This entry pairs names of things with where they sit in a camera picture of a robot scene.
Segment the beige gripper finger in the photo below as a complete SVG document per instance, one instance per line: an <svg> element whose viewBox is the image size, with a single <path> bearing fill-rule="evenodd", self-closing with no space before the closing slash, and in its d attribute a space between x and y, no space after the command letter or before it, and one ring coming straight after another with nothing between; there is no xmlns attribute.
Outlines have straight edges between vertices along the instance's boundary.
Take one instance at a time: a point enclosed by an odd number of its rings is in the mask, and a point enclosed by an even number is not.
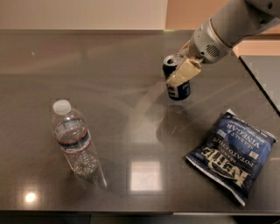
<svg viewBox="0 0 280 224"><path fill-rule="evenodd" d="M183 57L189 57L190 51L189 51L190 42L187 41L179 50L178 53L182 55Z"/></svg>
<svg viewBox="0 0 280 224"><path fill-rule="evenodd" d="M183 58L175 71L167 79L166 84L173 88L188 82L201 72L201 60L195 58Z"/></svg>

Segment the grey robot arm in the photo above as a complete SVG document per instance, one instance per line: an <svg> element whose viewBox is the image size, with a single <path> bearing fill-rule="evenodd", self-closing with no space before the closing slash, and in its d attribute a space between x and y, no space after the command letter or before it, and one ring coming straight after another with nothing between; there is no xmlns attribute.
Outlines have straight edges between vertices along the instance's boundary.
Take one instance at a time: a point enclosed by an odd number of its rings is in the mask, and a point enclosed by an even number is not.
<svg viewBox="0 0 280 224"><path fill-rule="evenodd" d="M200 73L203 63L227 56L244 39L279 23L280 0L230 0L202 24L178 51L183 56L166 81L176 88Z"/></svg>

